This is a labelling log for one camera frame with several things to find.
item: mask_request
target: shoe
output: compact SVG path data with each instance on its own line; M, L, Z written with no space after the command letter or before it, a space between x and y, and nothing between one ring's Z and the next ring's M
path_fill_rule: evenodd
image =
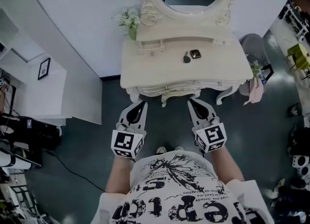
M306 182L303 179L291 179L290 189L292 190L304 190L306 186Z
M156 154L161 154L167 152L167 149L165 147L159 147L156 150Z
M181 146L177 146L175 149L174 149L174 151L183 151L184 149L183 149L183 147L181 147Z
M284 186L284 184L285 184L285 179L281 179L280 181L279 181L279 183L277 184L277 186L274 188L274 192L279 192L279 188L281 187L281 186Z
M276 203L277 203L277 201L273 201L273 202L270 204L270 206L271 206L271 207L275 207L275 206L276 206Z

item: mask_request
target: small potted plant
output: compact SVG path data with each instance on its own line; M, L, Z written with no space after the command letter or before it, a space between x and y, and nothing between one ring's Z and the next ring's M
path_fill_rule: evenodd
M262 66L258 64L257 60L254 61L252 64L251 64L251 69L252 69L252 72L253 72L253 75L254 77L253 78L259 78L259 75L262 74Z
M128 31L128 35L132 40L136 40L137 26L141 23L137 9L123 8L121 12L113 18L120 22L119 26L122 26Z

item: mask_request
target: picture frame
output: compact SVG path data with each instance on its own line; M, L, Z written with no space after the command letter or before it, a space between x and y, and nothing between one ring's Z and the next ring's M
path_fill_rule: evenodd
M38 80L48 75L49 64L50 64L50 58L46 59L40 64Z

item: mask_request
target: human arm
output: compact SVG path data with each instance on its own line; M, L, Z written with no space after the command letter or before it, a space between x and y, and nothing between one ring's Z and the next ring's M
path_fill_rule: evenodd
M233 179L244 181L242 172L224 146L211 152L213 166L218 178L225 184Z
M130 159L115 156L106 193L127 194L130 190Z

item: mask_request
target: flower vase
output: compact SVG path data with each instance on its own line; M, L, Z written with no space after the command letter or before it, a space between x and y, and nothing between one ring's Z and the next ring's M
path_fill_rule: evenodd
M136 31L136 29L135 29L135 28L129 28L129 30L128 30L128 35L129 35L129 37L130 37L133 41L135 41L136 38L137 38L137 31Z

